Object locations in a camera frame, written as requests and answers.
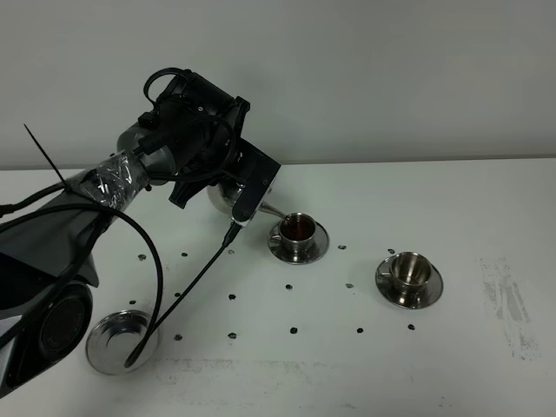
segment black cable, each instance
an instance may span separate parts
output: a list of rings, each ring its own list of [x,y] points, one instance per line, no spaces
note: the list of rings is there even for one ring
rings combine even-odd
[[[208,261],[207,265],[205,265],[205,267],[201,270],[201,272],[197,275],[197,277],[188,285],[187,288],[185,288],[185,290],[182,292],[182,295],[180,295],[178,299],[175,300],[172,303],[172,305],[168,308],[168,310],[166,310],[166,312],[161,316],[161,318],[158,319],[158,321],[155,324],[155,330],[162,324],[163,321],[165,321],[168,318],[168,316],[172,313],[172,311],[174,311],[177,305],[180,302],[182,302],[182,300],[185,298],[187,294],[189,294],[189,292],[193,289],[193,287],[197,284],[197,282],[201,280],[202,276],[205,275],[205,273],[209,270],[212,264],[215,263],[218,257],[222,254],[224,249],[227,248],[229,244],[235,239],[235,237],[240,232],[240,230],[242,230],[242,227],[239,224],[235,222],[232,223],[232,225],[228,230],[228,233],[226,234],[226,236],[224,236],[224,242],[222,242],[220,249],[218,249],[215,255],[210,259],[210,261]]]
[[[97,239],[103,233],[109,218],[103,215],[96,220],[95,227],[91,231],[87,242],[77,254],[76,259],[57,277],[56,283],[52,286],[50,291],[27,313],[25,313],[20,321],[8,329],[2,336],[0,336],[0,349],[8,344],[14,337],[16,337],[22,330],[29,326],[33,321],[46,311],[49,305],[54,302],[57,296],[63,291],[66,285],[73,280],[81,266],[87,261]]]
[[[147,234],[147,232],[141,226],[139,226],[139,224],[137,224],[137,222],[134,221],[131,217],[125,215],[119,210],[116,210],[115,208],[110,208],[110,207],[105,207],[105,206],[95,205],[90,203],[71,203],[71,204],[61,204],[59,206],[53,206],[48,208],[41,208],[38,211],[35,211],[33,213],[22,215],[21,217],[18,217],[15,220],[12,220],[10,222],[1,225],[0,233],[3,233],[7,230],[10,230],[11,228],[14,228],[15,226],[36,219],[38,217],[42,217],[44,215],[50,215],[54,213],[71,211],[71,210],[96,211],[97,213],[104,213],[104,214],[115,215],[116,217],[119,217],[120,219],[127,222],[128,225],[130,225],[132,228],[134,228],[136,232],[139,233],[139,235],[141,235],[145,243],[147,243],[150,253],[153,256],[153,260],[156,266],[156,279],[157,279],[156,301],[155,301],[155,306],[153,308],[152,318],[149,322],[149,325],[147,326],[147,332],[145,333],[142,340],[137,345],[136,349],[133,351],[132,355],[126,361],[126,363],[129,363],[129,366],[131,366],[131,364],[133,364],[137,360],[139,354],[141,354],[142,350],[147,344],[147,341],[149,340],[149,336],[152,334],[153,329],[155,328],[156,318],[158,317],[158,314],[160,312],[160,307],[162,305],[162,289],[164,284],[162,262],[160,260],[160,256],[158,255],[158,252],[156,251],[155,244],[150,239],[150,236]]]
[[[10,215],[12,213],[15,213],[18,210],[25,209],[26,207],[29,207],[34,202],[38,202],[40,199],[46,197],[47,195],[56,193],[57,191],[60,191],[62,189],[63,189],[63,184],[59,182],[58,184],[54,184],[47,187],[46,189],[41,189],[40,191],[37,191],[35,194],[27,197],[25,200],[22,200],[15,204],[0,205],[0,218],[2,218],[3,215]]]
[[[151,102],[151,104],[153,105],[154,109],[155,109],[155,113],[158,115],[158,113],[160,112],[160,105],[155,102],[152,98],[150,98],[149,96],[149,89],[151,84],[156,81],[158,78],[160,78],[161,76],[181,76],[182,78],[185,79],[185,81],[187,82],[188,79],[188,75],[191,74],[191,71],[189,69],[179,69],[179,68],[165,68],[165,69],[160,69],[158,70],[156,73],[154,73],[152,76],[150,76],[147,81],[145,82],[145,85],[143,85],[142,87],[142,93],[145,95],[145,97],[147,97],[147,100],[149,100]]]

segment metal saucer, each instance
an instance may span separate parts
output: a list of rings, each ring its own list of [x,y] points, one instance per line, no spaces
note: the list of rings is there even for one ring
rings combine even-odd
[[[85,352],[89,364],[106,375],[121,375],[135,371],[156,351],[159,341],[158,329],[131,367],[124,363],[137,343],[141,341],[150,316],[139,310],[123,310],[100,320],[89,333]]]
[[[278,235],[280,223],[281,222],[277,222],[270,230],[267,244],[272,255],[281,261],[291,265],[307,265],[311,262],[318,261],[327,253],[328,247],[330,246],[330,239],[328,238],[327,230],[324,229],[320,223],[315,222],[316,228],[314,230],[313,243],[301,252],[288,250],[279,240],[272,239],[273,236]]]
[[[395,255],[385,259],[376,269],[376,286],[381,294],[384,295],[384,298],[398,307],[411,309],[425,308],[437,302],[444,290],[444,282],[438,269],[431,264],[432,270],[428,283],[419,293],[403,293],[393,286],[389,278],[381,275],[389,272],[390,264],[394,258]]]

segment brown liquid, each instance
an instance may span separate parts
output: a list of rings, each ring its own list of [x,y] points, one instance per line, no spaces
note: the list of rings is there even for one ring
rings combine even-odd
[[[292,241],[305,241],[314,234],[314,223],[309,219],[286,217],[280,231]]]

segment black wire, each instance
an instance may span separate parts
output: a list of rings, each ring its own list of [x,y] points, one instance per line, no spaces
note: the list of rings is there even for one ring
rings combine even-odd
[[[228,131],[228,153],[222,159],[222,161],[217,164],[214,168],[207,172],[203,172],[201,174],[184,174],[184,175],[168,175],[156,172],[148,172],[150,178],[152,180],[162,180],[162,181],[175,181],[175,182],[197,182],[197,181],[204,181],[208,180],[209,178],[214,177],[215,175],[222,174],[222,171],[229,165],[235,155],[235,146],[236,146],[236,139],[235,139],[235,132],[234,128],[226,121],[219,116],[213,115],[205,115],[205,116],[198,116],[195,119],[191,119],[190,123],[186,124],[197,124],[202,122],[217,122],[221,124],[227,131]]]
[[[60,191],[62,189],[63,189],[63,184],[59,182],[58,184],[54,184],[47,187],[46,189],[41,189],[40,191],[37,191],[35,194],[27,197],[25,200],[16,202],[15,204],[0,205],[0,217],[2,217],[3,215],[15,213],[16,211],[21,209],[25,209],[26,207],[29,207],[34,202],[38,202],[40,199],[46,197],[47,195],[54,194],[57,191]]]
[[[71,265],[66,268],[66,270],[57,277],[56,283],[52,286],[50,291],[28,312],[26,312],[20,321],[18,321],[14,326],[8,329],[2,336],[0,336],[0,349],[8,344],[14,337],[16,337],[22,330],[29,326],[33,321],[38,319],[42,313],[49,307],[49,305],[54,302],[57,296],[63,291],[66,285],[73,280],[81,266],[87,261],[97,239],[103,233],[104,228],[107,225],[109,218],[103,215],[101,218],[97,219],[96,225],[91,231],[87,242],[76,256],[76,259],[71,263]]]
[[[155,306],[153,308],[152,318],[149,322],[149,325],[147,326],[147,332],[145,333],[142,340],[137,345],[136,349],[132,352],[131,356],[126,361],[126,364],[128,364],[127,366],[131,366],[131,364],[133,364],[137,360],[139,354],[141,354],[142,350],[147,344],[147,341],[149,340],[149,337],[152,334],[153,329],[155,328],[156,318],[158,317],[158,314],[160,312],[160,307],[162,304],[162,289],[164,284],[162,262],[160,260],[160,256],[158,255],[158,252],[156,251],[155,244],[150,239],[150,236],[147,234],[147,232],[141,226],[139,226],[139,224],[137,224],[137,222],[134,221],[131,217],[125,215],[121,211],[116,210],[114,208],[89,204],[89,203],[71,203],[71,204],[61,204],[59,206],[53,206],[48,208],[41,208],[38,211],[35,211],[33,213],[22,215],[21,217],[18,217],[17,219],[12,220],[11,222],[7,222],[2,226],[0,226],[0,233],[3,233],[7,230],[10,230],[11,228],[14,228],[15,226],[36,219],[38,217],[42,217],[44,215],[50,215],[54,213],[71,211],[71,210],[96,211],[97,213],[104,213],[104,214],[115,215],[116,217],[119,217],[120,219],[127,222],[128,225],[130,225],[132,228],[134,228],[136,232],[139,233],[139,235],[141,235],[145,243],[147,243],[150,253],[153,256],[153,260],[156,265],[156,279],[157,279],[156,301],[155,301]]]
[[[203,268],[199,273],[199,275],[189,284],[187,288],[185,288],[185,290],[182,292],[182,295],[180,295],[178,299],[175,300],[172,303],[172,305],[168,308],[168,310],[166,310],[166,312],[161,316],[161,318],[158,319],[158,321],[155,324],[155,329],[157,329],[162,324],[162,322],[168,318],[168,316],[174,311],[177,305],[180,302],[182,302],[182,300],[185,298],[187,294],[189,294],[189,292],[193,289],[193,287],[197,284],[197,282],[201,280],[202,276],[205,275],[205,273],[209,270],[210,267],[212,267],[212,264],[215,263],[215,261],[222,254],[225,248],[226,247],[222,245],[220,249],[218,249],[218,252],[215,253],[215,255],[210,259],[210,261],[208,261],[207,265],[205,265],[205,268]]]
[[[46,158],[46,160],[49,162],[50,166],[52,167],[52,169],[54,169],[56,171],[56,174],[58,175],[58,178],[60,178],[60,181],[62,182],[63,186],[66,189],[69,189],[70,186],[68,185],[68,183],[66,182],[66,180],[63,179],[62,174],[60,174],[60,171],[58,170],[58,168],[56,168],[56,165],[54,165],[54,163],[52,162],[52,160],[50,159],[50,157],[47,155],[46,151],[43,149],[43,147],[41,146],[41,144],[38,142],[38,140],[33,136],[33,134],[31,133],[31,131],[29,130],[29,128],[27,127],[26,124],[24,124],[23,126],[25,126],[25,128],[27,129],[27,133],[29,133],[29,135],[31,136],[31,139],[33,139],[33,142],[35,143],[35,145],[38,147],[38,149],[41,151],[41,153],[43,154],[43,156]]]
[[[174,311],[174,309],[178,306],[178,304],[182,302],[185,296],[189,294],[189,292],[193,289],[195,285],[197,285],[197,282],[201,280],[202,276],[205,275],[205,273],[209,270],[212,264],[215,263],[215,261],[224,251],[224,249],[227,248],[230,245],[230,243],[234,241],[235,237],[241,230],[242,230],[242,226],[239,225],[238,223],[233,222],[230,225],[228,232],[224,236],[224,240],[222,242],[222,245],[220,246],[220,249],[218,249],[215,255],[210,259],[210,261],[208,261],[207,265],[205,265],[205,267],[201,270],[201,272],[197,275],[197,277],[188,285],[187,288],[185,288],[185,290],[182,292],[182,295],[180,295],[178,299],[172,303],[172,305],[168,308],[168,310],[166,310],[166,312],[162,315],[162,317],[158,319],[158,321],[155,324],[155,329],[157,329],[162,324],[162,322],[168,318],[168,316]]]
[[[155,108],[155,113],[158,114],[160,112],[160,105],[155,102],[152,98],[150,98],[149,96],[149,89],[151,84],[156,81],[158,78],[160,78],[161,76],[181,76],[182,78],[185,79],[185,81],[187,82],[188,79],[188,75],[191,73],[190,70],[188,69],[179,69],[179,68],[165,68],[165,69],[160,69],[158,70],[156,73],[154,73],[152,76],[150,76],[147,81],[145,82],[145,85],[142,88],[142,93],[145,95],[145,97],[147,97],[147,100],[149,100],[151,102],[151,104],[153,105],[153,107]]]

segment cable connector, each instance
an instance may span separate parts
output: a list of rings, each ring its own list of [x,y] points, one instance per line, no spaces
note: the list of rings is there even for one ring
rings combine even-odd
[[[238,233],[240,233],[242,228],[243,228],[242,225],[240,225],[239,223],[232,222],[232,224],[228,229],[228,232],[224,236],[222,246],[224,248],[227,248],[234,241],[235,237],[237,236]]]

